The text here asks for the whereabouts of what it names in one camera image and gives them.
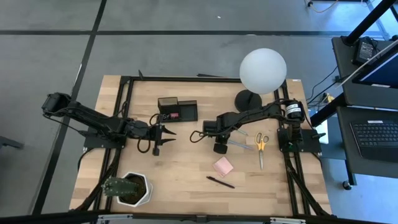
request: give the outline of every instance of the wooden tabletop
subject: wooden tabletop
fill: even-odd
[[[116,75],[104,76],[96,111],[112,115],[120,78]],[[287,86],[290,98],[300,100],[307,108],[301,81],[287,80]],[[224,178],[212,166],[223,157],[213,152],[215,139],[205,138],[196,144],[189,140],[192,131],[201,131],[204,120],[215,120],[219,114],[236,111],[234,97],[243,89],[241,83],[135,81],[130,118],[148,123],[149,118],[159,112],[158,98],[176,96],[180,101],[197,100],[198,121],[165,123],[167,129],[177,133],[177,140],[160,146],[160,156],[153,156],[150,152],[142,154],[137,150],[137,140],[127,140],[121,153],[118,177],[129,171],[145,174],[154,191],[151,201],[137,208],[120,205],[114,198],[111,210],[130,213],[292,215],[285,164],[277,140],[277,120],[245,124],[241,129],[249,134],[248,137],[237,131],[231,133],[230,140],[251,145],[255,150],[228,145],[224,156],[234,169]],[[261,98],[263,105],[275,100],[273,93],[261,95]],[[302,128],[308,129],[309,125],[303,123]],[[263,170],[260,170],[257,146],[254,144],[254,135],[258,131],[269,136],[264,150]],[[146,142],[141,144],[142,148],[146,148]],[[70,208],[79,206],[97,184],[103,155],[104,149],[94,149],[81,161]],[[331,212],[319,161],[309,153],[300,155],[307,188],[322,208]],[[235,189],[206,179],[208,175],[235,186]],[[300,191],[297,186],[295,188],[298,209],[303,213]],[[104,201],[105,197],[101,200],[101,208],[104,208]]]

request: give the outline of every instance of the succulent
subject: succulent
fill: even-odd
[[[124,178],[110,177],[102,185],[104,193],[109,197],[137,195],[138,184]]]

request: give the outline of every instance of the computer monitor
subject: computer monitor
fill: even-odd
[[[398,45],[365,68],[353,79],[354,83],[398,88]]]

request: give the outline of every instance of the concrete floor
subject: concrete floor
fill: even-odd
[[[91,30],[100,2],[2,0],[0,30]],[[315,4],[322,9],[330,3]],[[108,1],[99,29],[351,31],[368,13],[357,2],[339,2],[317,14],[303,1],[289,0],[114,0]],[[398,34],[390,12],[381,21],[389,35]],[[373,25],[369,30],[379,28]],[[87,41],[87,35],[0,35],[0,136],[25,143],[22,151],[0,150],[0,217],[30,212],[58,129],[56,123],[41,117],[40,107],[47,93],[71,91]],[[97,36],[78,101],[94,107],[103,75],[137,75],[138,69],[147,76],[238,77],[242,58],[260,47],[274,49],[285,58],[288,78],[302,79],[307,96],[336,66],[330,37]],[[331,83],[330,77],[317,90]],[[341,90],[329,92],[336,96]],[[68,209],[83,140],[74,131],[67,132],[43,212]],[[347,179],[343,161],[323,159],[323,171],[335,215],[374,222],[398,219],[398,180],[357,175],[358,186],[345,191],[340,185]]]

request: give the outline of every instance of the laptop keyboard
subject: laptop keyboard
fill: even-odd
[[[359,147],[398,147],[398,124],[392,121],[382,123],[350,123]]]

